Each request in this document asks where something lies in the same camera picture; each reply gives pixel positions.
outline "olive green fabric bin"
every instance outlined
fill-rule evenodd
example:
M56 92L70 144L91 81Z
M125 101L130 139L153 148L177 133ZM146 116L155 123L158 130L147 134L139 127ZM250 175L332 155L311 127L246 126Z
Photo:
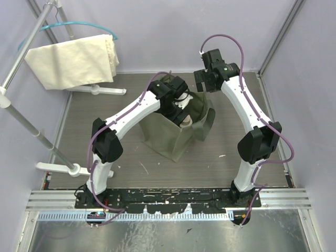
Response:
M184 109L193 120L191 126L180 128L159 113L151 113L139 124L144 143L150 148L177 162L186 151L193 137L204 141L215 120L215 110L203 92L189 92L193 99Z

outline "white towel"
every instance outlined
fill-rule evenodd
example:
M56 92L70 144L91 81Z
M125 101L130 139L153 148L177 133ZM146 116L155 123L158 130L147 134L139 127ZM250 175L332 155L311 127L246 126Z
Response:
M30 49L26 62L46 89L113 82L119 64L111 35Z

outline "gray floor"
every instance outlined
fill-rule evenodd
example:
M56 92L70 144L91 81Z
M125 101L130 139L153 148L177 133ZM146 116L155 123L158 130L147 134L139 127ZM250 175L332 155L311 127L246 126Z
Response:
M297 210L255 210L240 228L231 221L38 221L29 251L304 252L310 251Z
M196 91L192 73L178 75L187 82L191 91ZM134 101L151 76L117 75L109 86L127 88L125 96L74 93L60 143L60 150L70 161L86 167L92 122L98 117L104 120ZM255 74L246 73L244 76L250 92L266 112ZM245 133L238 114L223 93L210 93L208 97L214 103L216 119L205 142L192 142L180 161L174 163L142 143L143 135L137 125L122 139L124 153L113 164L115 173L108 180L108 187L229 187L240 165L237 143ZM279 159L278 153L273 153L271 158ZM282 165L265 165L257 182L287 186L283 171ZM49 188L77 188L86 180L85 176L73 178L67 174L53 174Z

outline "white panel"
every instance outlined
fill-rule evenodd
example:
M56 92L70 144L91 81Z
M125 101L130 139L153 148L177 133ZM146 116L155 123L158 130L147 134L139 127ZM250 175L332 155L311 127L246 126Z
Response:
M266 70L276 120L296 151L296 186L307 189L326 251L335 251L336 1L306 1Z
M0 81L17 54L17 46L34 26L35 18L23 0L2 1L0 8ZM49 40L40 33L34 46ZM8 97L12 104L51 141L64 108L67 93L46 91L23 62ZM14 251L22 230L24 210L31 190L39 189L44 172L35 169L48 161L49 152L5 110L0 109L0 195L1 251Z
M203 68L198 51L205 38L226 33L241 42L246 70L258 70L294 0L63 0L69 21L93 22L112 29L118 71L193 71ZM74 26L75 36L101 34ZM64 27L54 28L57 38ZM215 38L205 50L219 48L228 62L240 62L228 39Z

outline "white wall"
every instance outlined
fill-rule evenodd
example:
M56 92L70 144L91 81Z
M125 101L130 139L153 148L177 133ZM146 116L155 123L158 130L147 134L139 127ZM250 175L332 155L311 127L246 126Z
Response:
M66 0L70 21L112 29L120 59L118 71L193 71L203 67L198 51L205 38L226 33L246 55L246 70L259 70L294 0ZM78 38L101 34L74 26ZM228 62L240 62L239 50L223 38L205 50L220 48Z
M336 1L306 1L266 70L275 118L294 145L295 184L307 189L326 251L335 251Z
M0 8L0 81L17 54L18 44L34 25L35 18L23 0L5 0ZM49 44L43 33L33 46ZM12 104L48 139L54 140L66 101L66 92L46 91L23 63L8 89ZM35 169L48 161L49 152L6 111L0 110L0 248L14 251L23 225L31 190L39 189L44 172Z

